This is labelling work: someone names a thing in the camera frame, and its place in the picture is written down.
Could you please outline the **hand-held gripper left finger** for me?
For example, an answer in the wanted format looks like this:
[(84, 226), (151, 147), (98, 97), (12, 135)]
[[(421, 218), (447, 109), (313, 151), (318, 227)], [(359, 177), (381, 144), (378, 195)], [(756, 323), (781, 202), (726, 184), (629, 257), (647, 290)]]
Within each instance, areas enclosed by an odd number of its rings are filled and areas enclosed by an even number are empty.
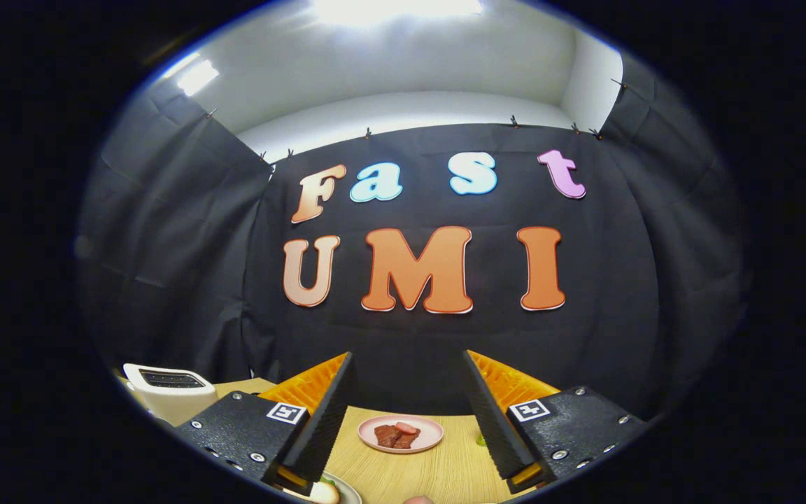
[(176, 437), (235, 475), (308, 495), (322, 477), (356, 387), (345, 352), (260, 393), (232, 391), (176, 427)]

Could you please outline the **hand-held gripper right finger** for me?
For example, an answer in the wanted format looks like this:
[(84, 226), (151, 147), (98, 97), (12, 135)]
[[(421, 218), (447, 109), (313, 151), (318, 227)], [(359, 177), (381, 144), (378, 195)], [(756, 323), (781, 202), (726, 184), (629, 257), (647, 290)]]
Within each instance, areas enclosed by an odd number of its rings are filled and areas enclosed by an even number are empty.
[(584, 473), (649, 428), (588, 386), (559, 389), (476, 351), (462, 358), (468, 402), (513, 494)]

